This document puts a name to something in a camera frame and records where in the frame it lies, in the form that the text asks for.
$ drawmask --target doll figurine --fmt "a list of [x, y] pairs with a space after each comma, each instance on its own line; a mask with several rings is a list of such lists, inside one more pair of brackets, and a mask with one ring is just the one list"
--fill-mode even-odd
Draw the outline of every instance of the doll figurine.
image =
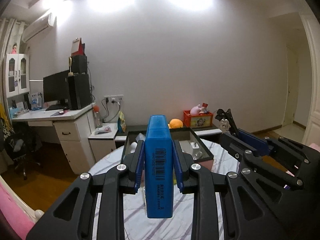
[[12, 46], [11, 54], [17, 54], [17, 43], [16, 43], [16, 42], [15, 42], [14, 45]]
[[201, 106], [197, 105], [197, 106], [191, 108], [190, 114], [191, 115], [198, 115], [200, 113], [200, 110], [201, 110]]

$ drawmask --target red basket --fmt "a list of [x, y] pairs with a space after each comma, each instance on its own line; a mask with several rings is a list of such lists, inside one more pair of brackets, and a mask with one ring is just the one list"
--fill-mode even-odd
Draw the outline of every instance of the red basket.
[[183, 111], [183, 124], [190, 128], [202, 128], [212, 126], [213, 114], [190, 114], [190, 110]]

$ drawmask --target white countertop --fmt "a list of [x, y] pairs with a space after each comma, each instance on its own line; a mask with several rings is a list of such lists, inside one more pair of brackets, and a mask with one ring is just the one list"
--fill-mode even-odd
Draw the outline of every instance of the white countertop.
[[220, 129], [210, 129], [210, 130], [201, 130], [201, 131], [195, 131], [195, 134], [197, 136], [204, 136], [204, 135], [213, 135], [213, 134], [219, 134], [222, 133]]
[[114, 139], [116, 136], [116, 133], [118, 131], [118, 123], [113, 122], [113, 123], [104, 123], [103, 126], [109, 126], [111, 128], [111, 132], [107, 133], [100, 133], [100, 134], [94, 134], [95, 130], [89, 137], [88, 139], [90, 140], [110, 140]]
[[16, 118], [12, 118], [12, 122], [34, 122], [34, 121], [60, 121], [60, 120], [74, 120], [82, 114], [86, 113], [92, 108], [91, 104], [79, 109], [70, 110], [62, 115], [51, 116], [60, 110], [45, 111], [45, 109], [30, 111], [25, 114], [21, 114]]

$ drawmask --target white wall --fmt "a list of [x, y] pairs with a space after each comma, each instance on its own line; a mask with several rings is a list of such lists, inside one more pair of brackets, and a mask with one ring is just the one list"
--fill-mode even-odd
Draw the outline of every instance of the white wall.
[[299, 93], [294, 120], [307, 126], [312, 97], [312, 65], [308, 44], [298, 50]]
[[30, 79], [66, 70], [71, 42], [82, 37], [102, 114], [104, 95], [123, 94], [128, 125], [147, 124], [152, 114], [182, 118], [202, 102], [211, 111], [231, 108], [248, 131], [281, 124], [286, 47], [259, 9], [241, 0], [209, 0], [202, 10], [135, 0], [101, 12], [103, 1], [96, 8], [90, 1], [65, 1], [57, 26], [30, 40]]

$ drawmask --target computer monitor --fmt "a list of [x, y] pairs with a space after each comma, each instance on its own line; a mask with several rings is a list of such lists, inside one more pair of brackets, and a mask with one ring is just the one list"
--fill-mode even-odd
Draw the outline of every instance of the computer monitor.
[[62, 71], [43, 78], [43, 96], [45, 102], [59, 100], [60, 104], [65, 104], [68, 99], [68, 86], [66, 78], [69, 71]]

